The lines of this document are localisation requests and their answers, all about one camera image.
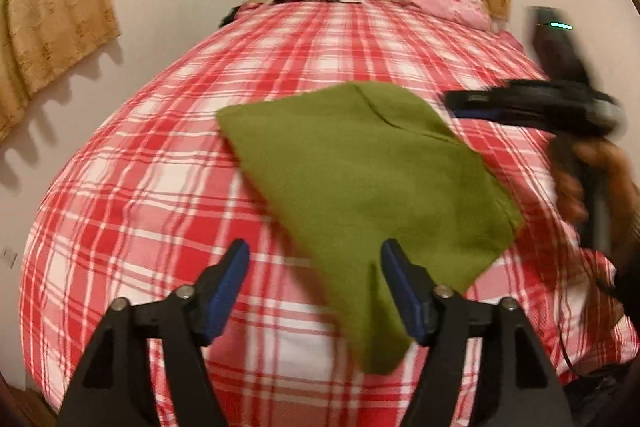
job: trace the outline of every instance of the electrical outlet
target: electrical outlet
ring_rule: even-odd
[[[9,269],[12,269],[15,265],[16,259],[18,259],[18,254],[15,253],[15,251],[11,250],[11,248],[5,248],[2,252],[2,258],[0,259],[0,261],[6,264]]]

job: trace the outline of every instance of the green cloth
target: green cloth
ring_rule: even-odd
[[[410,345],[380,269],[382,242],[396,238],[436,283],[463,292],[522,220],[480,155],[393,84],[231,106],[217,120],[270,211],[313,259],[370,373],[391,372]]]

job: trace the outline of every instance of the bed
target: bed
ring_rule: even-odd
[[[248,277],[224,335],[204,352],[230,425],[397,425],[425,350],[386,376],[364,375],[324,299],[311,261],[243,178],[215,113],[350,80],[403,86],[429,102],[508,188],[525,219],[516,242],[466,296],[523,306],[563,381],[561,352],[582,371],[630,360],[638,340],[590,282],[610,266],[580,251],[554,208],[545,144],[535,130],[454,121],[440,94],[506,78],[541,78],[490,32],[397,0],[362,4],[251,0],[236,20],[160,73],[96,131],[47,191],[26,246],[20,318],[26,367],[59,407],[110,302],[164,298],[215,264],[235,237]],[[161,362],[151,368],[162,424],[175,424]],[[466,425],[478,372],[471,341],[455,425]]]

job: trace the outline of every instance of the screw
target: screw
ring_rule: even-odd
[[[113,302],[111,303],[111,309],[116,312],[121,312],[127,306],[129,306],[129,301],[124,297],[113,299]]]
[[[453,296],[453,290],[444,284],[438,284],[433,291],[438,297],[443,299],[448,299]]]
[[[184,286],[180,286],[175,291],[175,294],[180,299],[190,299],[191,297],[193,297],[194,293],[196,293],[196,290],[194,290],[193,286],[191,286],[190,284],[185,284]]]
[[[502,307],[507,308],[510,312],[513,312],[520,307],[518,301],[516,301],[516,299],[514,299],[513,297],[505,297],[504,299],[502,299],[500,304],[502,304]]]

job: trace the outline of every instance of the human hand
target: human hand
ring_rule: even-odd
[[[640,194],[631,174],[631,164],[625,152],[607,140],[576,142],[573,153],[582,162],[603,169],[609,178],[609,214],[611,219],[612,263],[619,267],[624,262],[620,246],[631,232]],[[582,201],[580,182],[564,171],[551,157],[551,176],[556,184],[556,207],[562,219],[577,225],[588,218]]]

